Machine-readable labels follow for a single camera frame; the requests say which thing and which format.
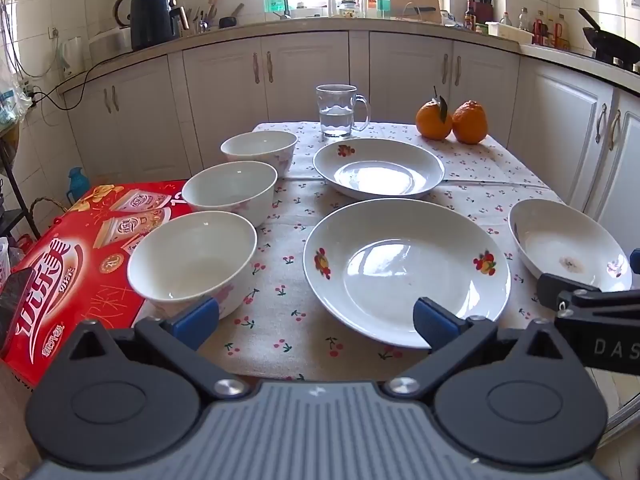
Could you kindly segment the stained white fruit-pattern plate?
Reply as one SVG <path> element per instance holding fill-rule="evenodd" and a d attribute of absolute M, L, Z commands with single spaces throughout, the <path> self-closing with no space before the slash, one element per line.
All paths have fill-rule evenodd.
<path fill-rule="evenodd" d="M 623 249 L 582 212 L 552 200 L 522 200 L 511 209 L 509 226 L 518 254 L 535 278 L 549 273 L 602 292 L 631 289 Z"/>

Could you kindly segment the large white fruit-pattern plate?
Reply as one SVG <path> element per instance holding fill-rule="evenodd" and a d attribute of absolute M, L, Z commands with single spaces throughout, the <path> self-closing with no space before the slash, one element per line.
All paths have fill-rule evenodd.
<path fill-rule="evenodd" d="M 303 267 L 326 310 L 395 347 L 430 345 L 413 326 L 421 297 L 459 318 L 495 321 L 511 292 L 509 265 L 491 236 L 422 200 L 378 198 L 332 212 L 308 234 Z"/>

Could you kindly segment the white floral bowl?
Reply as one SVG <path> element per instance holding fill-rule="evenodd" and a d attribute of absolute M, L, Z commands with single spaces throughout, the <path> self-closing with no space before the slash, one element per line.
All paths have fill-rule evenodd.
<path fill-rule="evenodd" d="M 294 133 L 266 130 L 241 133 L 220 146 L 228 162 L 257 160 L 277 169 L 282 177 L 291 167 L 297 143 Z"/>

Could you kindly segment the white kitchen cabinets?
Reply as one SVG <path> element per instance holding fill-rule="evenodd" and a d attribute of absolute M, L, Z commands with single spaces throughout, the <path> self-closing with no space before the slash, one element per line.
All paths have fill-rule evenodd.
<path fill-rule="evenodd" d="M 442 96 L 483 105 L 490 135 L 626 250 L 639 245 L 639 78 L 573 53 L 465 32 L 240 30 L 127 54 L 62 88 L 88 176 L 175 179 L 265 122 L 312 122 L 319 84 L 352 84 L 374 122 Z"/>

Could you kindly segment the cherry-print tablecloth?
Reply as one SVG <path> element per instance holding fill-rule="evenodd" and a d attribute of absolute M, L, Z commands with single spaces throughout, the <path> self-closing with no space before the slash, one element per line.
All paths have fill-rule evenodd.
<path fill-rule="evenodd" d="M 312 166 L 324 146 L 315 122 L 288 122 L 281 130 L 297 136 L 293 161 L 276 183 L 258 242 L 250 280 L 238 307 L 219 325 L 201 352 L 230 372 L 297 380 L 382 380 L 419 361 L 424 354 L 403 344 L 360 335 L 334 318 L 304 277 L 303 250 L 316 224 L 348 204 Z M 478 145 L 425 141 L 413 125 L 372 122 L 366 138 L 406 142 L 434 153 L 444 165 L 442 183 L 427 200 L 481 228 L 511 270 L 511 293 L 499 322 L 522 328 L 550 313 L 538 304 L 535 280 L 518 253 L 508 227 L 511 208 L 529 198 L 557 200 L 522 162 L 497 141 Z"/>

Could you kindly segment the red cardboard box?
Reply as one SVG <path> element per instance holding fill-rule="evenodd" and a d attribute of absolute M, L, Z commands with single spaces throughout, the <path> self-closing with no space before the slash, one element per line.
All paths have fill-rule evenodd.
<path fill-rule="evenodd" d="M 127 264 L 143 237 L 187 214 L 180 180 L 97 185 L 35 242 L 18 270 L 29 271 L 1 359 L 31 387 L 82 321 L 128 328 L 143 299 Z"/>

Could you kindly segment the teal thermos jug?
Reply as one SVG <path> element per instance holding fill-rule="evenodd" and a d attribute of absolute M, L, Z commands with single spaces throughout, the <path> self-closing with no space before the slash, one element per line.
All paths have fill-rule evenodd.
<path fill-rule="evenodd" d="M 82 199 L 87 192 L 91 190 L 89 179 L 82 172 L 81 167 L 74 167 L 68 173 L 70 185 L 66 192 L 66 197 L 71 205 Z"/>

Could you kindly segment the bumpy orange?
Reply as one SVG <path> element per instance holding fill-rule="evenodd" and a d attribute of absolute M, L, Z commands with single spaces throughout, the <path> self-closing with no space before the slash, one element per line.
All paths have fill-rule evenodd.
<path fill-rule="evenodd" d="M 452 131 L 457 141 L 479 144 L 488 135 L 488 120 L 484 107 L 476 101 L 466 101 L 452 114 Z"/>

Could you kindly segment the orange with leaf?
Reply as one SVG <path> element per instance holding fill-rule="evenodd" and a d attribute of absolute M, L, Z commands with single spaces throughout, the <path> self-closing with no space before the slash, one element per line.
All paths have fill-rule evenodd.
<path fill-rule="evenodd" d="M 434 89 L 434 96 L 416 112 L 416 128 L 427 140 L 442 141 L 452 130 L 452 116 L 446 100 Z"/>

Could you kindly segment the glass mug with water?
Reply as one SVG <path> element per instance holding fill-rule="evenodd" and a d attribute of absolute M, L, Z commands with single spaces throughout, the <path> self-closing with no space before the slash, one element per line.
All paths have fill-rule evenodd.
<path fill-rule="evenodd" d="M 354 131 L 363 131 L 370 124 L 371 107 L 368 100 L 351 84 L 319 84 L 316 97 L 322 136 L 326 139 L 345 139 Z M 366 120 L 355 126 L 355 108 L 366 108 Z"/>

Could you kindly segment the black wok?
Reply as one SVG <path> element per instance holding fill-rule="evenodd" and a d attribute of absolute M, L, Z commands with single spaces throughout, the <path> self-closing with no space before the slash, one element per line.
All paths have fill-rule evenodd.
<path fill-rule="evenodd" d="M 589 27 L 584 27 L 582 31 L 594 50 L 594 58 L 612 65 L 614 65 L 615 60 L 619 60 L 620 66 L 624 70 L 631 72 L 640 61 L 640 47 L 638 44 L 603 30 L 584 8 L 579 8 L 578 13 L 589 23 Z"/>

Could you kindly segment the knife block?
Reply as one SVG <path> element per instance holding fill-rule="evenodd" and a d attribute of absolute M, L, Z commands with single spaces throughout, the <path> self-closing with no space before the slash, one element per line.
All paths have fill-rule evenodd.
<path fill-rule="evenodd" d="M 495 19 L 494 0 L 471 0 L 477 23 L 492 22 Z"/>

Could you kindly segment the black air fryer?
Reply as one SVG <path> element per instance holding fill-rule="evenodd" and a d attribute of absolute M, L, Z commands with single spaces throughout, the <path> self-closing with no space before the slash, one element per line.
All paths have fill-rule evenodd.
<path fill-rule="evenodd" d="M 140 51 L 178 39 L 189 29 L 183 6 L 176 0 L 131 0 L 128 22 L 119 18 L 119 7 L 125 0 L 116 0 L 114 19 L 120 27 L 130 29 L 131 49 Z"/>

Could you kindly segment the wooden cutting board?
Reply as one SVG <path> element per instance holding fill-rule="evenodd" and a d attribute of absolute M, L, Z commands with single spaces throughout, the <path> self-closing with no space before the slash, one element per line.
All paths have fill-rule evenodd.
<path fill-rule="evenodd" d="M 402 20 L 442 24 L 439 0 L 390 0 L 390 16 Z"/>

